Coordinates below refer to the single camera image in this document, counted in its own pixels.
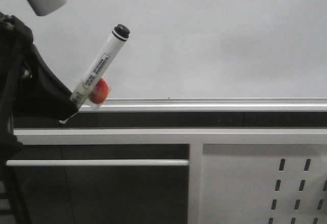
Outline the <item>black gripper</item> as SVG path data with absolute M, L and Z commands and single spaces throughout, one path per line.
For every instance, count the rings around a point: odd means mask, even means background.
M 68 119 L 77 113 L 69 99 L 72 92 L 54 75 L 33 43 L 33 33 L 14 15 L 1 13 L 1 162 L 22 148 L 13 134 L 12 108 L 22 76 L 21 65 L 31 46 L 32 107 L 52 119 Z

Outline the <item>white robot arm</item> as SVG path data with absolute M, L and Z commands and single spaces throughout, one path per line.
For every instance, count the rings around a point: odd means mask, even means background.
M 46 16 L 67 0 L 27 1 L 36 15 Z M 22 148 L 13 134 L 13 115 L 64 120 L 77 112 L 71 94 L 43 61 L 32 30 L 1 13 L 1 164 Z

